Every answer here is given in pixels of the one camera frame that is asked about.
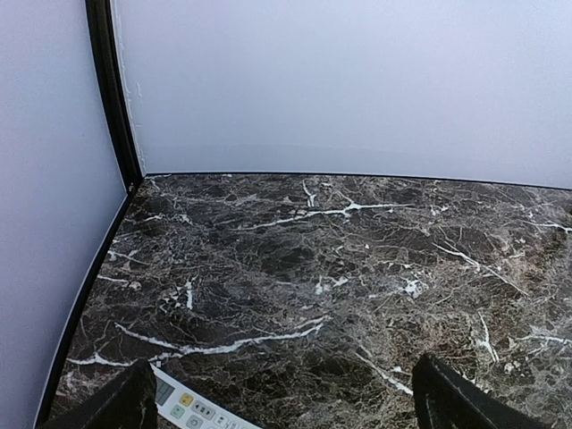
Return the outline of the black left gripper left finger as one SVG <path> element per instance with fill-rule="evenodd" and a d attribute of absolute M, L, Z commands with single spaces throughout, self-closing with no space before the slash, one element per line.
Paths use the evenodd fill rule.
<path fill-rule="evenodd" d="M 157 428 L 156 376 L 151 365 L 137 360 L 92 397 L 42 427 Z"/>

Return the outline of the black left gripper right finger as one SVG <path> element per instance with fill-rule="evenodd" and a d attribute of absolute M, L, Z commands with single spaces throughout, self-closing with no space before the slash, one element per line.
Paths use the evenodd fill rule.
<path fill-rule="evenodd" d="M 412 384 L 420 428 L 545 427 L 484 393 L 432 354 L 424 354 L 416 362 Z"/>

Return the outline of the white remote control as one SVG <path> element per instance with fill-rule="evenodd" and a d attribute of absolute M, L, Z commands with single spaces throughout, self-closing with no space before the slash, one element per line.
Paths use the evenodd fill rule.
<path fill-rule="evenodd" d="M 186 387 L 157 366 L 152 365 L 151 368 L 156 377 L 158 414 L 173 425 L 193 429 L 259 429 L 259 426 Z"/>

